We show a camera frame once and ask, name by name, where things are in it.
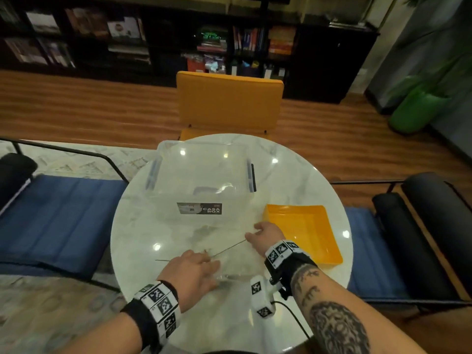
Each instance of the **orange chair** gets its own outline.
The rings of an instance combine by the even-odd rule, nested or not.
[[[280,114],[282,81],[197,72],[177,73],[180,140],[219,133],[268,139]]]

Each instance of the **transparent storage container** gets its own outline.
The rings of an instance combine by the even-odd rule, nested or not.
[[[233,223],[256,191],[247,146],[163,141],[151,164],[146,194],[160,220]]]

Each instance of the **round table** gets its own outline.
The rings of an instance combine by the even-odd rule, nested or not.
[[[268,273],[263,259],[250,244],[241,241],[245,232],[254,231],[253,224],[262,219],[268,203],[323,205],[344,260],[341,265],[323,270],[347,287],[352,270],[353,245],[347,215],[339,197],[313,165],[277,143],[242,134],[214,134],[191,141],[247,145],[254,164],[257,191],[237,227],[169,225],[156,219],[159,209],[145,196],[150,163],[141,168],[121,197],[111,232],[111,259],[123,295],[130,301],[134,293],[156,279],[166,261],[185,250],[206,250],[211,256],[223,251],[215,257],[221,261],[221,274],[239,274],[246,281],[224,282],[206,295],[182,315],[180,327],[172,334],[169,343],[196,354],[218,350],[275,354],[303,343],[306,337],[286,308],[276,304],[275,315],[267,320],[251,311],[247,279],[262,273],[268,276]],[[283,301],[279,293],[274,297]],[[305,330],[311,333],[293,298],[289,298],[286,304]]]

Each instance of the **black cushion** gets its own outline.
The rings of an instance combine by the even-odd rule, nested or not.
[[[472,212],[435,173],[407,178],[402,189],[466,291],[472,295]]]
[[[395,192],[373,197],[384,238],[411,297],[457,300],[457,291],[402,197]]]
[[[35,161],[25,155],[9,153],[0,158],[0,210],[37,168]]]

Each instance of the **hand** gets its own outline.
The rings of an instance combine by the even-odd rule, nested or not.
[[[212,275],[220,268],[219,261],[210,261],[205,253],[185,251],[169,261],[157,280],[167,281],[177,291],[180,312],[184,313],[198,303],[218,283]]]
[[[255,234],[246,232],[245,238],[249,242],[254,250],[263,257],[265,257],[265,252],[275,245],[280,240],[285,240],[284,233],[276,224],[271,222],[259,222],[254,225],[254,228],[257,231]]]

